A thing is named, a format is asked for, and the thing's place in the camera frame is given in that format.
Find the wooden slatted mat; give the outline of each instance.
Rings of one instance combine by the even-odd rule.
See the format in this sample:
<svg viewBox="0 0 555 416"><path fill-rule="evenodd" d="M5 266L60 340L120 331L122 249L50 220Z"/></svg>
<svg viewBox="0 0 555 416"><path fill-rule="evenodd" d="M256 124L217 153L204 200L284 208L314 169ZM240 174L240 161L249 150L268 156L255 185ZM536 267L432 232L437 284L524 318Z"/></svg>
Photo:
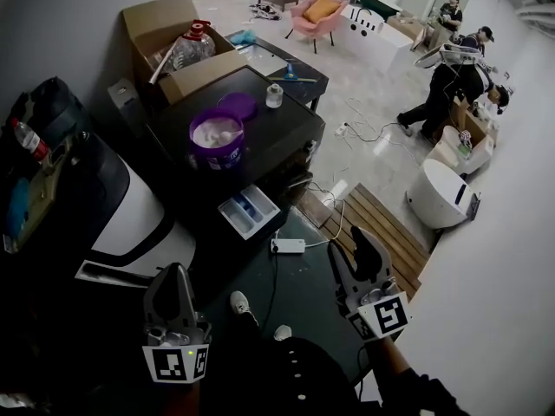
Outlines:
<svg viewBox="0 0 555 416"><path fill-rule="evenodd" d="M331 218L324 224L322 232L327 238L337 234L342 208L342 202L337 202ZM352 225L371 232L383 243L391 256L399 287L407 292L409 299L412 299L421 285L418 276L429 259L429 254L422 245L375 196L360 184L345 198L343 231L337 239L353 263L355 242L350 232Z"/></svg>

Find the purple detergent tub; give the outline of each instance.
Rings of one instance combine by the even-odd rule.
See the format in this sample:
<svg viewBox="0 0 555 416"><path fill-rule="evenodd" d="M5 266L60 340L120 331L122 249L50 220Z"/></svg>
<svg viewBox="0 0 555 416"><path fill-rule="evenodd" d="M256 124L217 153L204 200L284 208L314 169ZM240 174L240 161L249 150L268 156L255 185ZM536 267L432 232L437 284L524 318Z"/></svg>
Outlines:
<svg viewBox="0 0 555 416"><path fill-rule="evenodd" d="M235 123L231 134L235 135L232 141L218 147L205 147L195 142L195 131L207 122L233 122ZM212 108L199 114L189 126L189 140L191 141L191 157L193 165L197 168L210 168L221 171L233 168L240 160L245 140L243 122L233 112L227 109Z"/></svg>

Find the white box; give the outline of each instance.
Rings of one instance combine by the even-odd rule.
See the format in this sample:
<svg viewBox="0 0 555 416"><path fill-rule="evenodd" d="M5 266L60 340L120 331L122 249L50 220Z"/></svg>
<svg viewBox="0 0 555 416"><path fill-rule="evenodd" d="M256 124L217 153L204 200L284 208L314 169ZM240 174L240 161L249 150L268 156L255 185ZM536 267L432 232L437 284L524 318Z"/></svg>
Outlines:
<svg viewBox="0 0 555 416"><path fill-rule="evenodd" d="M218 211L244 240L254 236L280 212L256 185L225 201Z"/></svg>

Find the electrical cable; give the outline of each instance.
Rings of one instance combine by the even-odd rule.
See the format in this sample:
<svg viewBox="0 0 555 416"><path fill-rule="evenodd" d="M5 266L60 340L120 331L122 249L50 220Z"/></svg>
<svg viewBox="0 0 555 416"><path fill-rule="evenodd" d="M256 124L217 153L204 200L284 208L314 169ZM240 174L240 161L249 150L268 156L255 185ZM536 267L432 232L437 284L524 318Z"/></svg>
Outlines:
<svg viewBox="0 0 555 416"><path fill-rule="evenodd" d="M272 249L272 254L274 256L274 260L275 260L275 269L274 269L274 281L273 281L273 289L271 292L271 297L270 297L270 304L268 305L268 311L266 311L266 317L264 318L264 322L262 324L262 327L260 328L260 333L264 333L264 330L266 329L266 324L268 323L268 320L270 319L270 314L271 314L271 309L274 306L274 299L276 297L276 289L278 289L278 247L274 246Z"/></svg>
<svg viewBox="0 0 555 416"><path fill-rule="evenodd" d="M351 146L351 144L349 143L349 141L347 140L347 138L346 138L345 136L343 136L343 139L345 140L345 142L347 143L347 145L349 145L349 148L350 148L350 160L352 160L352 159L353 159L353 153L355 152L355 150L353 149L353 146ZM332 181L333 181L333 184L334 184L334 185L336 184L336 175L339 174L340 172L347 171L349 168L350 168L350 162L349 162L349 164L348 164L347 166L345 166L342 170L335 171L335 172L333 173Z"/></svg>
<svg viewBox="0 0 555 416"><path fill-rule="evenodd" d="M324 193L327 192L331 194L331 197L333 198L333 206L335 208L336 202L337 202L335 194L330 190L324 190L317 182L311 182L311 183L317 186L318 191L324 192ZM343 206L341 208L341 219L339 220L339 230L337 231L337 234L334 237L332 237L330 240L323 240L322 242L318 242L317 244L305 245L304 248L314 248L320 245L324 245L324 244L327 244L328 242L331 242L332 240L336 240L339 237L339 235L341 234L341 230L343 229L343 216L345 215L345 201L344 200L340 200L340 201L343 202Z"/></svg>
<svg viewBox="0 0 555 416"><path fill-rule="evenodd" d="M358 349L358 353L356 354L356 363L358 364L358 373L362 375L362 365L361 365L361 352L364 350L364 346ZM361 379L361 387L358 390L358 401L362 402L362 389L364 388L364 378Z"/></svg>
<svg viewBox="0 0 555 416"><path fill-rule="evenodd" d="M354 107L353 105L351 105L351 104L349 103L349 101L358 101L359 103L361 103L361 101L359 101L358 99L355 99L354 97L349 97L348 99L345 100L345 103L347 103L347 105L348 105L352 110L354 110L358 115L360 115L360 116L365 120L365 122L359 122L359 121L354 120L354 123L357 124L357 125L366 125L366 126L370 127L370 129L371 129L372 131L374 131L374 133L377 133L377 131L374 129L374 127L372 127L372 125L370 125L369 119L368 119L358 108L356 108L356 107ZM350 125L350 124L347 123L347 122L345 122L345 125L346 125L348 128L350 128L350 129L352 130L352 132L355 134L355 136L358 137L358 138L359 138L360 140L362 140L363 142L371 143L371 142L376 142L376 141L378 141L379 139L384 139L385 141L387 141L387 142L390 143L391 145L402 146L402 148L408 153L408 155L409 155L410 157L413 158L413 160L415 161L416 165L419 165L419 164L418 164L418 160L416 160L416 157L407 149L406 146L404 146L402 143L393 142L393 141L389 140L388 138L383 137L383 130L384 130L386 127L389 127L390 125L397 125L396 122L386 123L385 125L383 125L383 126L382 126L382 129L380 130L380 133L377 135L377 137L376 137L375 139L364 139L363 136L362 136L362 134L361 134L361 133L358 133L358 132L353 128L352 125Z"/></svg>
<svg viewBox="0 0 555 416"><path fill-rule="evenodd" d="M397 142L392 142L389 139L386 139L385 137L382 137L383 134L383 130L385 127L389 127L390 125L397 125L396 122L391 122L391 123L386 123L383 127L382 130L380 131L380 135L378 135L375 139L364 139L361 134L359 134L349 123L347 123L347 127L350 128L353 133L355 133L356 137L358 137L360 140L362 140L363 142L366 143L371 143L371 142L376 142L379 139L384 139L386 142L389 142L391 145L398 145L398 146L402 146L402 148L407 152L407 154L413 158L413 160L415 161L416 165L419 166L420 164L418 163L418 160L416 160L416 157L414 154L412 154L406 146L404 146L402 143L397 143Z"/></svg>
<svg viewBox="0 0 555 416"><path fill-rule="evenodd" d="M444 88L443 88L443 94L447 97L447 100L449 101L449 103L453 103L453 99L449 99L449 96L447 95L447 88L449 88L451 85L454 84L454 81L457 80L457 77L459 77L459 73L457 71L455 71L453 68L451 68L454 72L454 79L453 81L451 81L451 83L448 83ZM449 112L449 119L451 120L451 123L453 123L454 128L458 131L459 127L457 127L457 124L454 122L453 120L453 116L451 115L451 109L449 109L449 107L447 108L448 112Z"/></svg>

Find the small plastic bottle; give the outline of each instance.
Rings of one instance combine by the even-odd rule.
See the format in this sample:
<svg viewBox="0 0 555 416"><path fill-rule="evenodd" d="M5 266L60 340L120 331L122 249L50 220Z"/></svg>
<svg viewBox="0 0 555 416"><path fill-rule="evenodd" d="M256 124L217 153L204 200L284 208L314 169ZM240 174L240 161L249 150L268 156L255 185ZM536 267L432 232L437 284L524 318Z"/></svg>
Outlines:
<svg viewBox="0 0 555 416"><path fill-rule="evenodd" d="M38 134L16 118L11 119L10 124L14 128L14 135L19 145L29 151L37 162L42 161L48 154L49 148Z"/></svg>
<svg viewBox="0 0 555 416"><path fill-rule="evenodd" d="M284 90L277 84L270 85L266 94L266 106L271 108L281 107L284 99Z"/></svg>

